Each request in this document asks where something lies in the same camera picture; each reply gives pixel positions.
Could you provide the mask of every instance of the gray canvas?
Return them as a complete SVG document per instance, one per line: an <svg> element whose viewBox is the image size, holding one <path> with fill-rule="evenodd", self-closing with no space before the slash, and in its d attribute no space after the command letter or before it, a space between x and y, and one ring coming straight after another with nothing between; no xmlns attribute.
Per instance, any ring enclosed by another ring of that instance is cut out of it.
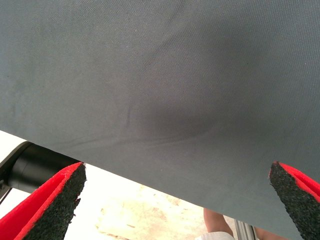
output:
<svg viewBox="0 0 320 240"><path fill-rule="evenodd" d="M0 129L301 239L268 173L320 181L319 65L318 0L1 1Z"/></svg>

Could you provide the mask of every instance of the person's leg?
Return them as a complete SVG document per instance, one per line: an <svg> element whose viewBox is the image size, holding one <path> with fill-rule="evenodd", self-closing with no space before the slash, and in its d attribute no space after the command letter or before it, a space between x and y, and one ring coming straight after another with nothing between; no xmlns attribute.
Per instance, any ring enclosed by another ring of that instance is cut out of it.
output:
<svg viewBox="0 0 320 240"><path fill-rule="evenodd" d="M234 236L224 216L210 209L203 209L203 217L208 233L225 232Z"/></svg>
<svg viewBox="0 0 320 240"><path fill-rule="evenodd" d="M288 240L282 236L275 235L274 233L266 231L262 228L256 226L254 228L256 235L260 240Z"/></svg>

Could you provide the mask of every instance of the white shorts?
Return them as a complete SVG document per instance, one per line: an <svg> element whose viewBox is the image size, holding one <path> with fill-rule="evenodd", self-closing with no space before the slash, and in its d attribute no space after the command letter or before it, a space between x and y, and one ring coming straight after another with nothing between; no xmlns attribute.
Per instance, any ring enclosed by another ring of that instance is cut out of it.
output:
<svg viewBox="0 0 320 240"><path fill-rule="evenodd" d="M233 236L224 231L205 233L198 236L195 240L235 240Z"/></svg>

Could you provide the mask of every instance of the black rubber edge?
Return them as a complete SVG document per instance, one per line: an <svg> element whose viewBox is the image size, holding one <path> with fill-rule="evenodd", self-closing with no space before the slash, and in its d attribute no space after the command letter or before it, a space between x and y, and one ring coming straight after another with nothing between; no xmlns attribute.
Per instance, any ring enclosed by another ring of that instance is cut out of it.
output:
<svg viewBox="0 0 320 240"><path fill-rule="evenodd" d="M304 240L320 240L320 203L276 162L270 182Z"/></svg>
<svg viewBox="0 0 320 240"><path fill-rule="evenodd" d="M80 202L77 198L85 181L85 166L81 164L23 240L63 240L74 217L74 209Z"/></svg>

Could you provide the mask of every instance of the black cylinder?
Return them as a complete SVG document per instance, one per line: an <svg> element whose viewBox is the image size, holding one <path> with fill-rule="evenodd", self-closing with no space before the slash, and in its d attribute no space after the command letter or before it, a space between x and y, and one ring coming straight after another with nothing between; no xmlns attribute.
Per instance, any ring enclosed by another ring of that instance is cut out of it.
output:
<svg viewBox="0 0 320 240"><path fill-rule="evenodd" d="M8 185L32 193L59 170L78 162L45 147L31 144L13 165Z"/></svg>

